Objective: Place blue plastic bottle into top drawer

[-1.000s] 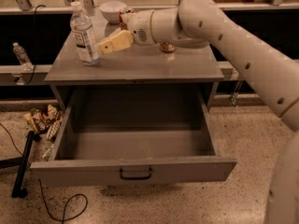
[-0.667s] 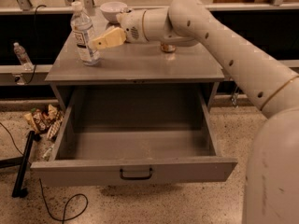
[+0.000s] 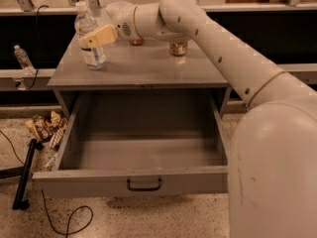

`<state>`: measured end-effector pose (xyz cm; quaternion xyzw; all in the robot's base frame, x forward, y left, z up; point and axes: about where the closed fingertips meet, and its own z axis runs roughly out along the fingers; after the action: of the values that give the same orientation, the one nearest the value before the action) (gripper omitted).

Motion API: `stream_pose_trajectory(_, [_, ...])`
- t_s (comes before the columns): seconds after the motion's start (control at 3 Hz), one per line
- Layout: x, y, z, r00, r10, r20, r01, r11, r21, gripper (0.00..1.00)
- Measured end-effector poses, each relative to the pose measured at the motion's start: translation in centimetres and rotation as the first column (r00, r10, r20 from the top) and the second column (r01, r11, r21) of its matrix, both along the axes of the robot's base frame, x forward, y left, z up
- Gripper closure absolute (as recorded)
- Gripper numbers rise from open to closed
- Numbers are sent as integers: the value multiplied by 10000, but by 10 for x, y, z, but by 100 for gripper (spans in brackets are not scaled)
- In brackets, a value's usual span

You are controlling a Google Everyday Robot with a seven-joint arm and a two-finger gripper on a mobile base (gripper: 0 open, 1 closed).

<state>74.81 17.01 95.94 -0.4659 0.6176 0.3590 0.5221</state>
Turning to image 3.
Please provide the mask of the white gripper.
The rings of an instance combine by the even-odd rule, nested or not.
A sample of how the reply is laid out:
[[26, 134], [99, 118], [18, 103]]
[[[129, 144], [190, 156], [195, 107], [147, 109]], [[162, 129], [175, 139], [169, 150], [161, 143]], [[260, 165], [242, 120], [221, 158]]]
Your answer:
[[106, 11], [113, 25], [106, 24], [83, 35], [79, 38], [79, 45], [84, 49], [109, 45], [117, 41], [118, 35], [123, 40], [135, 40], [137, 38], [135, 27], [136, 8], [136, 5], [129, 2], [115, 2], [107, 5]]

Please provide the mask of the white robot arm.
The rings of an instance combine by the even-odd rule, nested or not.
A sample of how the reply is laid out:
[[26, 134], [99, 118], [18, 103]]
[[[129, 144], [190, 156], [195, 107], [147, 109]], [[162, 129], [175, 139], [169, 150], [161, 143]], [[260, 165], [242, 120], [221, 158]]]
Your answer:
[[317, 92], [211, 20], [196, 0], [128, 6], [85, 35], [192, 40], [247, 105], [230, 143], [230, 238], [317, 238]]

